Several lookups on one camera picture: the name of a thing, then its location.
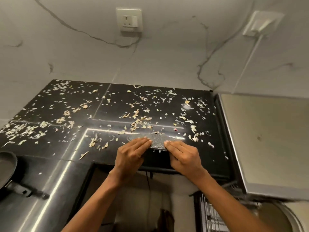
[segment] left hand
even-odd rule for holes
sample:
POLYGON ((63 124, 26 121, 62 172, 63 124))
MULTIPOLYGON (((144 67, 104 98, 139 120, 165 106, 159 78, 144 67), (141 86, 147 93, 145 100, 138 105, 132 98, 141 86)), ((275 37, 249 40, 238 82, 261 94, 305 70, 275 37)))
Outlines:
POLYGON ((144 162, 142 155, 151 146, 149 138, 136 138, 118 148, 115 166, 109 175, 118 184, 128 181, 144 162))

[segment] floor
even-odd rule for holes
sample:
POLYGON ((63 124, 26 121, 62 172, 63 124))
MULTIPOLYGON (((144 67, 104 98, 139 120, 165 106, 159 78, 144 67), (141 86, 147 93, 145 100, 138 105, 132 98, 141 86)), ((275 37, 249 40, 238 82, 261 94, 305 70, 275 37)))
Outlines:
MULTIPOLYGON (((83 203, 106 176, 104 171, 95 170, 83 203)), ((165 209, 175 219, 175 231, 195 232, 193 197, 189 195, 197 188, 183 176, 166 174, 154 174, 153 179, 149 179, 149 186, 150 190, 145 172, 138 171, 118 193, 102 223, 114 223, 116 231, 152 231, 156 228, 160 209, 165 209)), ((99 231, 111 229, 111 225, 105 225, 99 231)))

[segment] pan handle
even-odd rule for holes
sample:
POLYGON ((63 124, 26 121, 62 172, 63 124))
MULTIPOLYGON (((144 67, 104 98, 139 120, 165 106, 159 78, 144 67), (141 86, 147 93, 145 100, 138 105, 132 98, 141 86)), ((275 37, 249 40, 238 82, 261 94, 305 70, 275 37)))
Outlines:
POLYGON ((24 195, 25 197, 30 197, 32 195, 32 191, 26 187, 21 186, 20 184, 13 182, 13 181, 9 181, 5 188, 7 188, 8 190, 14 191, 17 194, 21 194, 24 195))

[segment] frying pan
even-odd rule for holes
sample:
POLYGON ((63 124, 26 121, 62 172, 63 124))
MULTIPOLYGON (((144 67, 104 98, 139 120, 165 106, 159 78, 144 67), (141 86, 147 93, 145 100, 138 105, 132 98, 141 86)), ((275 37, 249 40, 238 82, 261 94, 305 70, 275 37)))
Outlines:
POLYGON ((17 166, 17 157, 12 152, 0 152, 0 189, 5 187, 15 193, 29 197, 32 191, 10 180, 17 166))

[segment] switch plate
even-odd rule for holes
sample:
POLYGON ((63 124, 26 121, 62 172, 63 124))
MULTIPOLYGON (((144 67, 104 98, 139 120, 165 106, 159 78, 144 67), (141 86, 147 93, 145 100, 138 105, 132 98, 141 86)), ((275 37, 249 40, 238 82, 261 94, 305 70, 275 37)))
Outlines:
POLYGON ((252 31, 252 27, 257 22, 265 22, 265 21, 273 21, 274 27, 272 31, 275 31, 275 29, 278 27, 279 23, 281 22, 282 18, 284 17, 283 13, 280 12, 271 12, 271 11, 254 11, 249 23, 245 27, 243 31, 243 35, 245 36, 255 36, 256 32, 252 31))
POLYGON ((126 31, 126 32, 143 31, 141 10, 116 8, 116 17, 120 31, 126 31))

